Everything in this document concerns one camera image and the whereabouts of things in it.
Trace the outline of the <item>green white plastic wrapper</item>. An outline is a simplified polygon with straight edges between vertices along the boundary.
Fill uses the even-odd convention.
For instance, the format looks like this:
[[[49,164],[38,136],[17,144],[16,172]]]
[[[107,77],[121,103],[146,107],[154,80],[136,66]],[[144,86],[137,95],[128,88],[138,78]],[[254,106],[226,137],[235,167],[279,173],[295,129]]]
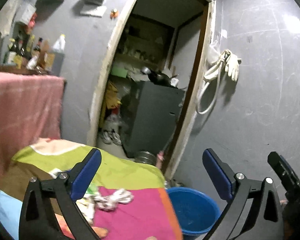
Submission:
[[[84,194],[84,198],[89,200],[96,200],[100,196],[99,187],[94,184],[90,184]]]

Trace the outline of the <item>white printed ribbon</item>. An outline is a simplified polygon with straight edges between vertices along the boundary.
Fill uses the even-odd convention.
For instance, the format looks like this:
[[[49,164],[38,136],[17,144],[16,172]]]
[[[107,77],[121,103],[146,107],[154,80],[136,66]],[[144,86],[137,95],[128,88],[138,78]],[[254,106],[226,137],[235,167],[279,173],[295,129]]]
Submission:
[[[114,211],[119,204],[129,204],[134,195],[126,189],[118,189],[111,195],[101,196],[94,200],[97,208],[103,211]]]

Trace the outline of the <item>yellow snack wrapper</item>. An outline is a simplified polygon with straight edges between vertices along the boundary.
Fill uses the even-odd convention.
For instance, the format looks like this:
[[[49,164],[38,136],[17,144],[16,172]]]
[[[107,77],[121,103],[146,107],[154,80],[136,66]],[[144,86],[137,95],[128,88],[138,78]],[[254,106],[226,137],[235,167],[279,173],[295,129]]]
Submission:
[[[93,226],[93,219],[95,213],[95,204],[92,200],[87,198],[82,198],[76,201],[76,205],[81,211],[83,217],[87,222]]]

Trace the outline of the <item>blue plastic bucket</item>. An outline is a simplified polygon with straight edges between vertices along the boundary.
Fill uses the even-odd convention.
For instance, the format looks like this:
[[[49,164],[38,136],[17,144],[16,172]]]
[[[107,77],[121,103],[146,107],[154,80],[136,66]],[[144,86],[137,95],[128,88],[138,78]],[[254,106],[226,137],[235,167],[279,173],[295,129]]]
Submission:
[[[166,190],[184,239],[197,239],[207,234],[220,217],[217,203],[208,195],[187,187]]]

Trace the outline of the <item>colourful patchwork tablecloth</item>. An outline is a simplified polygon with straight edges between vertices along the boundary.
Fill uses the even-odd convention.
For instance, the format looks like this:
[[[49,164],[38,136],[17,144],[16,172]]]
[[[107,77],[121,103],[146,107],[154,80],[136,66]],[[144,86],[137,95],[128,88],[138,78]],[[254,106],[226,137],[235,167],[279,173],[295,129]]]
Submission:
[[[153,165],[40,138],[10,157],[0,180],[0,238],[182,239]]]

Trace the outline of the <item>pink checked cloth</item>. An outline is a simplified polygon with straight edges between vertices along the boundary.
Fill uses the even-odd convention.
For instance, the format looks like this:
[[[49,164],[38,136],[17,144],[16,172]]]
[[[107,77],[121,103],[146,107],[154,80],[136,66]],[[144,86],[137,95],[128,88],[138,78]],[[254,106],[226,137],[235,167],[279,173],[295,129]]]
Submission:
[[[19,150],[61,137],[63,92],[61,77],[0,72],[0,179]]]

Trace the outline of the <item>metal pot on floor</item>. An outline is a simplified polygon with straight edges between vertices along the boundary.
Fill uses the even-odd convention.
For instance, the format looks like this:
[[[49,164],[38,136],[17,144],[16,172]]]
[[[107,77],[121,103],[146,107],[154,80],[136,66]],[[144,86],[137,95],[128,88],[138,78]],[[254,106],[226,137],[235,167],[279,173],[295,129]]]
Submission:
[[[155,166],[157,163],[157,157],[148,151],[139,151],[135,154],[134,161],[136,163],[148,164]]]

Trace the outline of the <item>yellow plastic bag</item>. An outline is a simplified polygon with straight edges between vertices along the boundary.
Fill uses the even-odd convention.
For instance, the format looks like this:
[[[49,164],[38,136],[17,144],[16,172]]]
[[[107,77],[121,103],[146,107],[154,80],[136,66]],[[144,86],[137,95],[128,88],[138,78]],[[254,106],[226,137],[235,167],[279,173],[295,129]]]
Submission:
[[[113,110],[115,110],[115,113],[117,113],[119,111],[120,105],[121,101],[118,98],[117,87],[111,81],[108,81],[100,112],[100,119],[98,124],[99,128],[102,128],[104,126],[107,110],[110,110],[112,112]]]

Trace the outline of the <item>dark grey cabinet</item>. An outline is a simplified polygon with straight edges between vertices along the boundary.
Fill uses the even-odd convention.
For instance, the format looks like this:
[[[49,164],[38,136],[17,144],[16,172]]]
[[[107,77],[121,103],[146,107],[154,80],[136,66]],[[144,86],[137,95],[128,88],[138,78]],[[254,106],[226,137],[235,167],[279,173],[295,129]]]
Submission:
[[[128,157],[145,150],[157,154],[171,139],[177,124],[185,92],[149,81],[133,83],[130,94],[122,99],[121,130],[123,148]]]

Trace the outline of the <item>white rubber gloves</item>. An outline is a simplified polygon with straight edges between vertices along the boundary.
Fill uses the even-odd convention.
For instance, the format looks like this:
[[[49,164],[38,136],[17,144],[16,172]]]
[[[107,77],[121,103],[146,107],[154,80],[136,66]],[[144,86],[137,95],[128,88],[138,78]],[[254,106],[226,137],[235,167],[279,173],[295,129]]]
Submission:
[[[239,76],[239,65],[241,64],[242,59],[228,49],[223,51],[223,53],[225,56],[225,72],[232,81],[237,82]]]

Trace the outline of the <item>green box on shelf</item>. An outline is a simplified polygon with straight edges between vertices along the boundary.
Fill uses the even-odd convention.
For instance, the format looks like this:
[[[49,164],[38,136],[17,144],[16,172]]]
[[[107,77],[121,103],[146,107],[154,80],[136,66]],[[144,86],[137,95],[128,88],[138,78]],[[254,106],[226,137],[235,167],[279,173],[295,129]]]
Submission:
[[[121,67],[112,67],[110,74],[112,76],[126,78],[128,74],[128,70]]]

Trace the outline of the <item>dark sauce bottle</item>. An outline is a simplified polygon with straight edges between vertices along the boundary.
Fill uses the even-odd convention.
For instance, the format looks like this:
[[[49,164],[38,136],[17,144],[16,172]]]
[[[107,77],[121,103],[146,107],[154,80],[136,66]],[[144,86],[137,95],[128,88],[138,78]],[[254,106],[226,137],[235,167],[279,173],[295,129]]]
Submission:
[[[33,55],[34,55],[34,56],[40,54],[42,42],[43,42],[43,38],[40,37],[40,38],[38,39],[38,42],[37,42],[36,46],[35,46],[34,49],[33,49]]]

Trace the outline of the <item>white plastic jug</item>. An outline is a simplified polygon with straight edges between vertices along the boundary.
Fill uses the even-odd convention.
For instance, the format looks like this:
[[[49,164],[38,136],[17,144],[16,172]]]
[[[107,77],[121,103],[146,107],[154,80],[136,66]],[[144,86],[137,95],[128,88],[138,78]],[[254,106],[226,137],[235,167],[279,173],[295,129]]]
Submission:
[[[52,50],[57,53],[63,53],[65,50],[65,35],[61,34],[52,46]]]

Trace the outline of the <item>beige hanging towel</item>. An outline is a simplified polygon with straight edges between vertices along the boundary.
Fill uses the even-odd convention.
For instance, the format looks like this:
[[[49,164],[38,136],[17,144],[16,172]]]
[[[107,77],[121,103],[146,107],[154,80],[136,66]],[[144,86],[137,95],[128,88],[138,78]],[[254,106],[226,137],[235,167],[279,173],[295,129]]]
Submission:
[[[0,34],[5,37],[10,34],[13,18],[18,9],[19,0],[8,0],[0,10]]]

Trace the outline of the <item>orange wall hook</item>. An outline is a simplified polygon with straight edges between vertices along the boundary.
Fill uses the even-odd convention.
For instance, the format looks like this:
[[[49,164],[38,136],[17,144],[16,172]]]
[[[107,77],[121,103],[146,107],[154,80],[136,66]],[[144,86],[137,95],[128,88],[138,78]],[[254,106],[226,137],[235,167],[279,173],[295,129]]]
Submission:
[[[113,20],[113,19],[116,19],[119,15],[119,11],[117,9],[113,9],[111,12],[110,12],[110,19]]]

